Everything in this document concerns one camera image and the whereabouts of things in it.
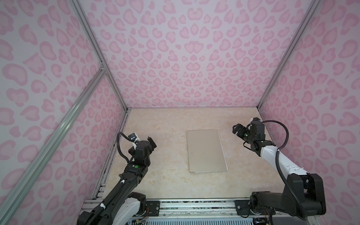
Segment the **beige paper folder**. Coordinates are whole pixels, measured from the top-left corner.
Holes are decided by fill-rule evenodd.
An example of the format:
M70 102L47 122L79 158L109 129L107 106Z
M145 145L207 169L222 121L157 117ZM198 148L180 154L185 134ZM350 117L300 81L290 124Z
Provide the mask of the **beige paper folder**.
M188 130L187 149L191 173L222 172L218 130Z

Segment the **text sheet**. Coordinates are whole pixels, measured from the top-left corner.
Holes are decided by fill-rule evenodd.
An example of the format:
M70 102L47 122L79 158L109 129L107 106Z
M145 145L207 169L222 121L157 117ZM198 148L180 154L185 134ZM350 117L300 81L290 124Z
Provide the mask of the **text sheet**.
M218 132L218 136L219 136L219 143L220 143L220 147L221 147L221 170L223 172L228 171L228 164L227 164L227 160L226 160L226 156L225 156L225 152L224 152L224 147L223 147L223 143L221 141L221 136L220 133Z

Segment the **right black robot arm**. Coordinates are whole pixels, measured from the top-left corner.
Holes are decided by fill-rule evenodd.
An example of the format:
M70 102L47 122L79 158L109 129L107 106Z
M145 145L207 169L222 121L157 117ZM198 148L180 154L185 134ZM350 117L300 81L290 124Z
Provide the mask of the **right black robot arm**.
M269 191L252 192L247 205L235 202L237 214L243 218L250 215L267 214L272 221L276 212L286 213L292 217L307 220L310 216L321 216L326 213L326 200L322 178L316 173L309 173L297 166L282 153L289 140L289 130L283 123L286 138L281 146L276 146L265 135L266 121L253 118L246 126L236 124L233 134L249 144L249 150L266 160L278 172L284 190L282 193Z

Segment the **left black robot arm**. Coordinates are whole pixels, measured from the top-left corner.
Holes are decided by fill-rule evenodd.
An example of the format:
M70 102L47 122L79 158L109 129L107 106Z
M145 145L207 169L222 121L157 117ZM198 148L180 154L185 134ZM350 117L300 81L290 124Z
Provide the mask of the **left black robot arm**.
M133 216L146 217L146 195L134 192L148 172L150 155L156 148L151 137L135 141L129 150L132 156L120 174L120 181L91 212L84 211L77 219L78 225L125 225Z

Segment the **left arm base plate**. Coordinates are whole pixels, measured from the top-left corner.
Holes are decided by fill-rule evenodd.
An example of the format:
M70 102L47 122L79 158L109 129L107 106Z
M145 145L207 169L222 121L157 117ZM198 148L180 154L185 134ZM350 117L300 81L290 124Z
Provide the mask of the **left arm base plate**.
M139 213L141 217L158 217L160 211L160 201L141 202Z

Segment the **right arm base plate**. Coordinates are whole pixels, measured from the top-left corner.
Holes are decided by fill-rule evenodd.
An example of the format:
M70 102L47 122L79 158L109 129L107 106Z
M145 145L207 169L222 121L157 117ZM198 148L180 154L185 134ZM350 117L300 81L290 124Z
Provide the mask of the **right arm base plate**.
M266 217L269 215L276 215L276 212L269 207L264 207L260 204L251 202L249 199L235 200L235 209L238 216L244 218L248 217Z

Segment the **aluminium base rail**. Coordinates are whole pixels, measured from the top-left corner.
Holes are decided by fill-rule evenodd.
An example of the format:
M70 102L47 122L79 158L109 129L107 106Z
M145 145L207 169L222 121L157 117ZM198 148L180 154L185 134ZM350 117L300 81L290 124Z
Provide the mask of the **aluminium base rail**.
M235 200L248 198L199 198L199 199L146 199L160 201L158 217L133 216L126 225L270 225L269 216L238 216ZM86 200L82 212L91 212L103 199ZM319 225L316 216L307 220L276 212L272 218L276 225Z

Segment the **right corner aluminium post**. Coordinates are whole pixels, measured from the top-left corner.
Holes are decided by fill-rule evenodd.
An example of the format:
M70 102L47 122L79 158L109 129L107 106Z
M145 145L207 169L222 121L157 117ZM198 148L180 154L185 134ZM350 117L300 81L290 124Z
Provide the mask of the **right corner aluminium post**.
M296 32L294 33L294 35L291 39L289 46L287 47L283 57L281 58L279 65L277 66L272 78L270 79L270 82L268 83L268 85L265 89L263 96L260 99L259 104L257 105L257 109L259 111L264 106L265 101L268 98L268 96L270 95L272 88L275 86L276 81L278 80L282 71L284 70L285 65L291 58L291 55L295 51L295 49L296 49L298 43L300 42L303 34L305 33L306 29L309 27L313 18L317 14L317 11L319 10L319 8L322 5L322 2L323 1L321 1L321 0L312 0L310 2L310 5L309 5L306 13L304 14L304 17L302 18Z

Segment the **corner aluminium post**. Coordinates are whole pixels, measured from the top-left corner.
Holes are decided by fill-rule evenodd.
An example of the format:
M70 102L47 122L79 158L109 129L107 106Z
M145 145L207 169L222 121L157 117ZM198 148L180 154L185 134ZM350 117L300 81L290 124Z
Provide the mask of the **corner aluminium post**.
M265 101L268 98L268 96L270 95L272 88L275 86L276 81L278 80L282 71L284 70L285 65L291 58L291 55L295 51L295 49L296 49L298 43L300 42L303 34L305 33L306 29L309 27L313 18L317 14L317 11L319 10L319 8L322 5L322 2L323 1L321 1L321 0L312 0L310 2L310 5L309 5L306 13L304 14L304 17L302 18L296 32L294 33L294 35L291 39L289 46L287 47L283 57L281 58L279 65L277 66L272 78L270 79L270 82L268 83L268 85L265 89L263 96L260 99L259 104L257 105L257 109L259 111L264 106Z
M115 79L113 77L113 74L108 66L108 63L106 62L106 59L100 49L100 45L94 35L94 32L93 30L91 29L91 26L90 26L90 23L86 17L86 14L81 6L81 3L80 1L78 0L70 0L69 1L74 13L76 14L78 20L79 20L79 23L86 35L86 37L88 38L89 40L89 43L101 65L101 68L105 71L105 75L107 77L107 79L109 80L110 82L110 85L111 85L111 88L113 89L114 93L115 93L115 96L117 97L121 107L122 107L122 110L124 112L128 112L128 108L125 104L125 101L121 95L121 92L120 92L120 89L119 87L117 86L116 82L115 82Z

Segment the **diagonal aluminium frame bar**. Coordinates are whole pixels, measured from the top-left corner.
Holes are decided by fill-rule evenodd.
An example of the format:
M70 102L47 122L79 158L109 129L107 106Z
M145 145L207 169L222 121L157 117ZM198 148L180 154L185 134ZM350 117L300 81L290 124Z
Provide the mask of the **diagonal aluminium frame bar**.
M100 69L95 77L91 80L85 90L78 97L69 112L63 118L57 129L49 137L48 141L40 149L39 154L35 157L33 162L28 166L18 183L9 192L5 201L1 205L1 224L7 225L22 204L28 192L31 190L38 177L41 175L45 166L50 161L51 157L58 149L63 139L69 132L70 128L75 123L76 119L82 112L88 100L96 90L99 83L101 83L107 70Z

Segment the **left corner aluminium post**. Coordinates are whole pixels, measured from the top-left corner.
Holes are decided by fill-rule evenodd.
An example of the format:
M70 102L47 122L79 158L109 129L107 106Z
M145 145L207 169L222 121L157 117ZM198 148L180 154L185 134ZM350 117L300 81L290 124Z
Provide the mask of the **left corner aluminium post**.
M70 0L69 1L74 13L76 14L78 20L79 20L79 23L86 35L86 37L88 38L89 40L89 43L101 65L101 68L105 71L105 75L107 77L107 79L109 80L110 82L110 85L111 85L111 88L113 89L114 93L115 93L115 96L117 97L121 107L122 107L122 110L124 112L128 112L128 108L125 104L125 101L121 95L121 92L120 92L120 89L119 87L117 86L116 82L115 82L115 79L113 77L113 74L108 66L108 63L106 62L106 59L100 49L100 45L94 35L94 32L93 30L91 29L91 26L90 26L90 23L86 17L86 14L81 6L81 3L80 1L78 0Z

